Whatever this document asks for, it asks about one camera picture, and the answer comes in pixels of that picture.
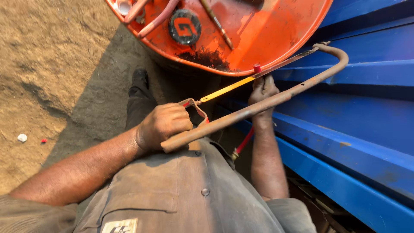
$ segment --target foot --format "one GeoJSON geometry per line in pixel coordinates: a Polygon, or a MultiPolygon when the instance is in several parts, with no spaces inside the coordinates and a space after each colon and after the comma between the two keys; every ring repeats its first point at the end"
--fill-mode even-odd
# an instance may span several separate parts
{"type": "Polygon", "coordinates": [[[138,67],[132,74],[133,87],[146,87],[148,89],[148,74],[144,67],[138,67]]]}

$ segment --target rusty hacksaw frame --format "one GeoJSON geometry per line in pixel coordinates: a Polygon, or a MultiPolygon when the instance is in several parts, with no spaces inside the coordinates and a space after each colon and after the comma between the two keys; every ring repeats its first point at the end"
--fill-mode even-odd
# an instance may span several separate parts
{"type": "Polygon", "coordinates": [[[204,117],[205,119],[198,125],[197,128],[192,129],[190,131],[185,131],[182,133],[179,133],[177,135],[174,135],[172,137],[170,137],[169,139],[167,139],[166,141],[161,143],[161,147],[163,148],[164,152],[169,153],[171,151],[174,151],[184,145],[187,145],[188,143],[195,141],[199,138],[202,138],[204,136],[207,136],[208,134],[214,133],[220,129],[226,128],[234,123],[237,123],[239,121],[245,120],[247,118],[250,118],[260,112],[263,112],[269,108],[272,108],[278,104],[281,104],[283,102],[286,102],[288,100],[290,100],[293,96],[315,86],[316,84],[322,82],[323,80],[331,77],[332,75],[340,72],[341,70],[343,70],[345,68],[345,66],[348,64],[349,58],[348,55],[341,49],[337,49],[334,47],[330,47],[328,46],[329,42],[325,43],[322,42],[321,44],[314,44],[313,45],[313,49],[305,51],[299,55],[296,55],[290,59],[287,59],[281,63],[279,63],[278,65],[265,70],[263,72],[254,74],[250,77],[247,77],[237,83],[234,83],[228,87],[225,87],[217,92],[214,92],[204,98],[202,98],[199,101],[195,101],[193,99],[186,99],[180,102],[181,105],[183,105],[184,107],[188,107],[188,106],[193,106],[197,109],[197,112],[200,116],[204,117]],[[329,53],[331,55],[334,55],[335,57],[337,57],[339,59],[339,62],[330,67],[329,69],[323,71],[322,73],[286,90],[283,91],[279,94],[276,94],[274,96],[271,96],[265,100],[262,100],[260,102],[257,102],[255,104],[252,104],[250,106],[247,106],[241,110],[238,110],[236,112],[230,113],[229,115],[226,115],[222,118],[219,118],[217,120],[214,120],[212,122],[208,122],[208,118],[206,113],[204,113],[199,107],[198,105],[200,105],[203,102],[206,102],[210,99],[213,99],[221,94],[224,94],[236,87],[239,87],[245,83],[248,83],[252,80],[254,80],[255,78],[261,77],[265,74],[270,73],[273,70],[276,70],[277,68],[280,68],[286,64],[291,63],[292,61],[296,61],[308,54],[311,54],[317,50],[320,50],[322,52],[325,53],[329,53]]]}

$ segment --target dark pants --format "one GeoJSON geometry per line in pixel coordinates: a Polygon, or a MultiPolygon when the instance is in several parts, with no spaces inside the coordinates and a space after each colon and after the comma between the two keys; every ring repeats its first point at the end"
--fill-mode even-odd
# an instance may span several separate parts
{"type": "Polygon", "coordinates": [[[157,102],[149,90],[141,85],[132,86],[128,91],[126,130],[139,125],[157,106],[157,102]]]}

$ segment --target dirt ground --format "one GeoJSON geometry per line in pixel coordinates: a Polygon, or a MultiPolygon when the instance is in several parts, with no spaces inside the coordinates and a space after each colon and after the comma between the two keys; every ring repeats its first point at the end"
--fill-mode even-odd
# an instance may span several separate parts
{"type": "MultiPolygon", "coordinates": [[[[0,194],[122,133],[137,66],[147,68],[160,104],[187,97],[102,0],[6,1],[0,28],[0,194]],[[17,141],[21,133],[25,143],[17,141]]],[[[205,91],[197,93],[219,82],[199,83],[205,91]]]]}

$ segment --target person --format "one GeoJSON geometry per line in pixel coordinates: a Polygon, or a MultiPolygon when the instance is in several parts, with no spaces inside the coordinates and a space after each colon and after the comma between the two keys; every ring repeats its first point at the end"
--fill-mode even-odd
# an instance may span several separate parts
{"type": "MultiPolygon", "coordinates": [[[[125,133],[0,197],[0,232],[316,232],[305,204],[289,198],[273,109],[252,119],[252,185],[208,138],[162,153],[162,141],[193,125],[183,106],[157,105],[147,80],[142,68],[132,76],[125,133]],[[77,204],[96,190],[75,224],[77,204]]],[[[249,104],[278,92],[271,76],[258,78],[249,104]]]]}

